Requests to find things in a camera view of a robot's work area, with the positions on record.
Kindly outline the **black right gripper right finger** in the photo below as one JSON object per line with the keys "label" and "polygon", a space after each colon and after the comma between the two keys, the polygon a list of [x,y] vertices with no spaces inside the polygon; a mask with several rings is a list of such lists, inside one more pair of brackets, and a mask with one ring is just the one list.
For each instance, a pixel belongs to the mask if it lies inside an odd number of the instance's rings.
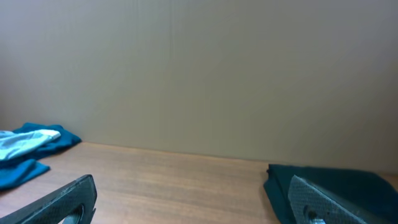
{"label": "black right gripper right finger", "polygon": [[332,193],[299,176],[290,181],[288,199],[298,224],[367,224],[352,205],[345,208],[344,203]]}

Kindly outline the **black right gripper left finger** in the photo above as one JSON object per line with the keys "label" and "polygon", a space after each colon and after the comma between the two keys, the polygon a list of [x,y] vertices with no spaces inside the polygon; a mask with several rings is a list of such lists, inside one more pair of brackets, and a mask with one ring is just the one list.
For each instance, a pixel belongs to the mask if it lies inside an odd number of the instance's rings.
{"label": "black right gripper left finger", "polygon": [[1,218],[1,224],[90,224],[97,191],[86,174],[25,207]]}

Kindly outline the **light blue denim shorts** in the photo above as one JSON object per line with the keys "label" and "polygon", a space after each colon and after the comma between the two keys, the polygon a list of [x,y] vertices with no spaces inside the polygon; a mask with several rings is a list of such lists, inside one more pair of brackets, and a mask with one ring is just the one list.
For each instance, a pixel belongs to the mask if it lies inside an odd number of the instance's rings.
{"label": "light blue denim shorts", "polygon": [[51,129],[40,129],[27,133],[1,131],[1,161],[9,161],[34,152],[60,136],[58,131]]}

